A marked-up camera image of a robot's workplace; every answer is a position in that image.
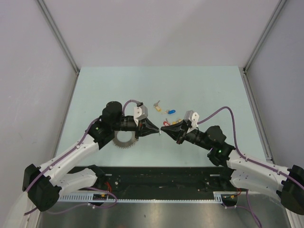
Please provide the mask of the metal ring key organizer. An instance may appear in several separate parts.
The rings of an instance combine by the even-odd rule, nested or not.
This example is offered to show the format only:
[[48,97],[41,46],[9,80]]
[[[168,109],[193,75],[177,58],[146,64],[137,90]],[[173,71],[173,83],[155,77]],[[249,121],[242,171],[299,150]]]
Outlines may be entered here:
[[121,149],[127,149],[134,146],[137,143],[135,138],[135,132],[115,131],[113,144]]

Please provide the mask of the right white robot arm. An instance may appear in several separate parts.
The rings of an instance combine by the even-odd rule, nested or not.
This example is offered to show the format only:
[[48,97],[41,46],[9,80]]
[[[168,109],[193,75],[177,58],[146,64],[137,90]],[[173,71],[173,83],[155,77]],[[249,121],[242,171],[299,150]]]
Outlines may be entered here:
[[163,126],[161,130],[177,144],[184,141],[209,151],[207,157],[212,164],[223,166],[224,174],[219,178],[223,190],[233,187],[252,190],[268,195],[288,210],[304,213],[304,170],[293,165],[291,168],[270,164],[254,157],[241,154],[236,147],[225,142],[226,136],[217,125],[205,132],[189,129],[185,121]]

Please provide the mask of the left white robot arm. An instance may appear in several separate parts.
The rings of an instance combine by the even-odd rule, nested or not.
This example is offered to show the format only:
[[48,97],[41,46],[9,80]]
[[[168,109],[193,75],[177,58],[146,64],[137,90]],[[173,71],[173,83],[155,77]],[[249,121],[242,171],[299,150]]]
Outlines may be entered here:
[[61,196],[88,188],[101,189],[105,184],[105,173],[96,165],[88,166],[70,174],[85,157],[101,150],[115,138],[117,132],[131,132],[135,139],[158,133],[159,128],[148,119],[147,107],[136,103],[133,115],[125,116],[120,102],[111,101],[94,119],[84,135],[61,155],[35,166],[29,165],[24,171],[23,192],[39,211],[47,211]]

